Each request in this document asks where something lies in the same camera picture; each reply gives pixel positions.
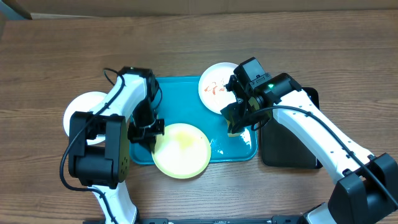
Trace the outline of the green yellow sponge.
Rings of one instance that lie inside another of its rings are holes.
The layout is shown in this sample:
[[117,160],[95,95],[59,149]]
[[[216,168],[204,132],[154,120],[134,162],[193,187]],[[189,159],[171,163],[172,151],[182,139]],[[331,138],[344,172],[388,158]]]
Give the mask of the green yellow sponge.
[[232,103],[228,106],[227,110],[227,124],[228,124],[228,136],[236,137],[239,136],[243,128],[240,125],[240,122],[244,118],[246,113],[246,108],[239,103]]

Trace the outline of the white plate front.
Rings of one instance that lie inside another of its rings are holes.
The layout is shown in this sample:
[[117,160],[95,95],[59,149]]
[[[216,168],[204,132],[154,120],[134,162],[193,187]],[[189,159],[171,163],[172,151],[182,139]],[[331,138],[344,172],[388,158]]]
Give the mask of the white plate front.
[[63,128],[67,136],[70,130],[70,118],[76,111],[88,112],[94,106],[101,103],[106,94],[100,91],[91,91],[76,97],[66,108],[63,115]]

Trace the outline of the yellow plate with sauce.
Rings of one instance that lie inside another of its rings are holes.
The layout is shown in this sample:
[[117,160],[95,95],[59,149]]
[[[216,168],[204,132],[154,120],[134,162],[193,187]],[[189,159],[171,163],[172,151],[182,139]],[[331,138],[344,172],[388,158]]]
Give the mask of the yellow plate with sauce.
[[201,174],[210,163],[211,145],[197,127],[185,123],[170,124],[156,136],[152,151],[155,166],[174,179],[190,179]]

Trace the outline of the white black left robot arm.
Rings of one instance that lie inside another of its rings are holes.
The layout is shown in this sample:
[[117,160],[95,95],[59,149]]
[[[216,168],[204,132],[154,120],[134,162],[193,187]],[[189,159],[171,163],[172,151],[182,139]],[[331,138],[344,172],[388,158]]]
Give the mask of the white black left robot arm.
[[152,151],[165,122],[152,107],[159,82],[148,68],[123,67],[113,88],[87,112],[71,115],[69,143],[60,162],[62,184],[91,192],[105,214],[105,223],[138,223],[125,179],[131,144]]

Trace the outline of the white plate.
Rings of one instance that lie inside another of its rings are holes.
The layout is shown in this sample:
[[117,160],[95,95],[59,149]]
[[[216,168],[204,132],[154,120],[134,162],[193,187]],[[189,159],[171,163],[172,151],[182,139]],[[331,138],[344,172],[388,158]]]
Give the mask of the white plate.
[[207,68],[198,83],[198,94],[201,102],[212,112],[221,114],[221,110],[236,102],[232,91],[227,91],[225,85],[233,75],[235,63],[221,62]]
[[67,136],[70,130],[70,118],[76,111],[88,112],[94,106],[101,103],[106,94],[100,91],[91,91],[76,97],[66,108],[63,115],[63,128]]

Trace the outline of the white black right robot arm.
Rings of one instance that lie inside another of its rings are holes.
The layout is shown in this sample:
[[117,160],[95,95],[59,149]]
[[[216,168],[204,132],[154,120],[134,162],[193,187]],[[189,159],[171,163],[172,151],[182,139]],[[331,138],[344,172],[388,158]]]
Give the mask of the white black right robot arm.
[[304,213],[299,223],[377,223],[397,211],[397,162],[387,153],[376,157],[356,144],[290,75],[236,72],[226,89],[237,99],[221,111],[230,133],[276,121],[306,146],[333,180],[329,201]]

